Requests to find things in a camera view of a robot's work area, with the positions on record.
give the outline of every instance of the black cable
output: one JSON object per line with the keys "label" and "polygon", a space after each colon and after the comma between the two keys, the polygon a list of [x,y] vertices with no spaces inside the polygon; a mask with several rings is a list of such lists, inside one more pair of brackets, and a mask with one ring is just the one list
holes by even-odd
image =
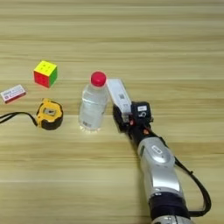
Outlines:
{"label": "black cable", "polygon": [[3,118],[4,119],[2,121],[0,120],[0,123],[5,123],[5,122],[9,121],[12,117],[17,116],[17,115],[28,115],[31,118],[34,125],[38,126],[36,119],[31,114],[26,113],[26,112],[13,112],[13,113],[1,115],[0,119],[3,119]]}
{"label": "black cable", "polygon": [[207,191],[207,189],[200,183],[200,181],[193,175],[192,171],[189,171],[183,164],[181,164],[179,162],[179,160],[175,157],[175,164],[181,168],[182,170],[184,170],[191,178],[192,180],[195,182],[195,184],[199,187],[203,199],[204,199],[204,208],[203,210],[200,211],[189,211],[189,214],[191,217],[200,217],[205,215],[207,212],[210,211],[211,207],[212,207],[212,201],[210,198],[210,195]]}

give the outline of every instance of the red bottle cap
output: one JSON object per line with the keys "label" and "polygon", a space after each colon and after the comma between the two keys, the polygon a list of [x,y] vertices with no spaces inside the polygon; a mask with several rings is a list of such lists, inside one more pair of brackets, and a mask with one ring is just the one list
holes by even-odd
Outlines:
{"label": "red bottle cap", "polygon": [[95,72],[91,76],[91,83],[95,87],[102,87],[107,80],[107,76],[105,73],[102,72]]}

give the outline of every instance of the rubik's cube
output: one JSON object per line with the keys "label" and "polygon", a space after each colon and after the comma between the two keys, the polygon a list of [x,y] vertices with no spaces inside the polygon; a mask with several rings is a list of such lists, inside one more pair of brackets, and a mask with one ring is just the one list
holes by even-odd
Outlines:
{"label": "rubik's cube", "polygon": [[34,80],[39,85],[49,88],[58,77],[57,66],[47,61],[40,61],[34,69]]}

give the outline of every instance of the yellow cube face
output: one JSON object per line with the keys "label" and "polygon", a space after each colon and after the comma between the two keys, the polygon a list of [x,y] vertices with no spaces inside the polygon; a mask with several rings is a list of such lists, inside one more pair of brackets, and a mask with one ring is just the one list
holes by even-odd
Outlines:
{"label": "yellow cube face", "polygon": [[43,74],[45,76],[50,76],[56,67],[57,66],[54,65],[53,63],[47,62],[45,60],[41,60],[40,63],[34,69],[34,71],[37,73]]}

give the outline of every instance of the yellow tape measure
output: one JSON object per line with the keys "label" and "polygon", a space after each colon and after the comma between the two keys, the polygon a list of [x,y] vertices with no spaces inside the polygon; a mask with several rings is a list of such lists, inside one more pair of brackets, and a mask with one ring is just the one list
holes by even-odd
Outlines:
{"label": "yellow tape measure", "polygon": [[45,130],[56,130],[62,121],[62,107],[57,102],[45,98],[37,112],[38,127]]}

